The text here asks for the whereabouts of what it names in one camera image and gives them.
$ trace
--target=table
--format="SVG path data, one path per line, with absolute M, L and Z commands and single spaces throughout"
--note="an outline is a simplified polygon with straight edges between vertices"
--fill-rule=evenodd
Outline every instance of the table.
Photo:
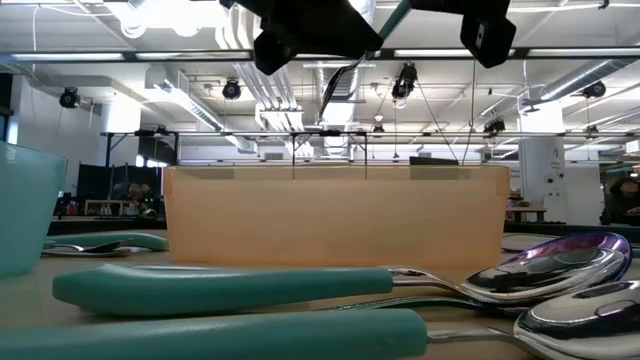
M 154 235 L 166 235 L 165 231 L 145 231 Z M 515 235 L 505 239 L 505 247 L 528 248 L 547 241 L 547 237 Z M 106 259 L 110 263 L 133 266 L 140 264 L 169 264 L 168 253 L 143 253 L 126 258 Z M 43 258 L 38 269 L 30 275 L 0 279 L 0 330 L 45 328 L 63 325 L 98 324 L 125 321 L 122 317 L 97 315 L 82 311 L 75 306 L 55 300 L 51 296 L 51 281 L 60 274 L 77 270 L 87 265 L 101 263 L 96 259 Z M 461 270 L 442 272 L 442 275 L 461 281 L 467 274 Z M 640 265 L 632 266 L 627 279 L 640 277 Z M 426 288 L 402 288 L 385 297 L 431 294 Z M 438 290 L 435 294 L 444 294 Z M 370 300 L 376 296 L 358 296 L 326 301 L 312 301 L 295 305 L 273 307 L 264 311 L 305 311 L 327 306 Z M 477 315 L 466 310 L 432 308 L 419 311 L 431 330 L 474 329 L 492 326 L 505 331 L 511 330 L 512 321 Z M 460 344 L 439 344 L 429 347 L 428 355 L 420 360 L 534 360 L 535 357 L 519 350 L 512 344 L 480 341 Z
M 508 207 L 507 212 L 512 212 L 515 214 L 515 222 L 522 222 L 522 214 L 526 213 L 535 213 L 537 222 L 544 222 L 544 213 L 547 212 L 547 209 L 541 207 Z

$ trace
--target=teal spoon handle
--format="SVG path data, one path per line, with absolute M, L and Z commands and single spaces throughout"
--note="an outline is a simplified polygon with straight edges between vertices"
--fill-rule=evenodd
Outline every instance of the teal spoon handle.
M 421 356 L 411 310 L 226 316 L 0 331 L 11 360 L 391 360 Z
M 146 248 L 153 251 L 169 250 L 169 242 L 167 239 L 144 233 L 103 233 L 103 234 L 83 234 L 83 235 L 65 235 L 50 236 L 46 241 L 53 241 L 58 244 L 78 245 L 82 247 L 99 246 L 102 244 L 128 240 L 128 246 L 136 246 Z
M 107 264 L 53 280 L 60 301 L 127 316 L 232 312 L 392 289 L 383 268 L 155 271 Z

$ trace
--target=translucent teal cup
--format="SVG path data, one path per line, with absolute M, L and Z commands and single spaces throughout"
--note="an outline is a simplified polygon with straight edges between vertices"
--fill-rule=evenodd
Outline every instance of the translucent teal cup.
M 0 141 L 0 276 L 38 265 L 67 160 Z

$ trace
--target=plastic bin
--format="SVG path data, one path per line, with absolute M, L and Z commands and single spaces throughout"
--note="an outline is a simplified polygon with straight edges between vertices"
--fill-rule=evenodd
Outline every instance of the plastic bin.
M 38 264 L 66 169 L 64 158 L 0 141 L 0 276 Z
M 164 171 L 176 263 L 479 270 L 500 259 L 506 167 Z

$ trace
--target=pillar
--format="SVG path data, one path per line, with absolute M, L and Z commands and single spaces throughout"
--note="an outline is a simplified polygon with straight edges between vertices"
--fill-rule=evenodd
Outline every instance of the pillar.
M 564 132 L 559 102 L 537 105 L 536 112 L 520 112 L 522 132 Z M 531 206 L 547 209 L 546 221 L 567 221 L 564 140 L 560 136 L 520 140 L 522 196 Z
M 134 132 L 140 129 L 142 112 L 140 105 L 128 97 L 121 96 L 114 102 L 102 105 L 102 119 L 104 132 Z M 112 147 L 120 141 L 120 137 L 113 137 Z M 106 149 L 106 138 L 103 137 L 102 146 Z M 136 164 L 138 155 L 138 138 L 127 136 L 111 151 L 110 165 L 122 166 Z

